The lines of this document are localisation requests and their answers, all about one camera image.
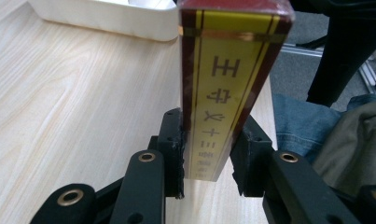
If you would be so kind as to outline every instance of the gray-green cloth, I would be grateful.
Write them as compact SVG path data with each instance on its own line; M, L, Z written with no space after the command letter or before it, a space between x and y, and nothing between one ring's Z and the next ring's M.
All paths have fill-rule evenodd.
M342 114L313 168L328 185L350 195L376 185L376 102Z

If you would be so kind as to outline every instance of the table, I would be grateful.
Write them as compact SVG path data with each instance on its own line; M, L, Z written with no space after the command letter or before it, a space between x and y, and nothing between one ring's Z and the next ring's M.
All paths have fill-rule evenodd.
M179 106L179 83L177 40L43 21L24 0L0 0L0 223L28 223L64 185L98 190L124 176ZM269 80L252 115L274 141ZM231 173L228 161L216 183L185 180L166 222L266 223Z

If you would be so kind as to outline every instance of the gray floor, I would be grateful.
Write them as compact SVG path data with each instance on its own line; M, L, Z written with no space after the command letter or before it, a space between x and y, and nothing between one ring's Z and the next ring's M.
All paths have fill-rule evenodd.
M296 44L315 40L327 33L328 18L323 15L296 13L294 26L286 43ZM270 72L272 92L305 101L320 58L281 52ZM345 111L349 100L369 93L359 74L355 74L332 108Z

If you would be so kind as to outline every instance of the white plastic container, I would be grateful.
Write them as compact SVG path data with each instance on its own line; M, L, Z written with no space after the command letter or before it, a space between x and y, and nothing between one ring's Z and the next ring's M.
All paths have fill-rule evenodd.
M28 0L44 20L158 41L177 37L172 0Z

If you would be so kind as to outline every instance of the blue denim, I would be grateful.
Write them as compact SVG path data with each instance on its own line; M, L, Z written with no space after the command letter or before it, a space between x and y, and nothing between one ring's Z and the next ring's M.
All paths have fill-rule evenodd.
M275 130L279 150L296 152L313 162L342 112L274 94ZM354 97L348 110L376 101L375 94Z

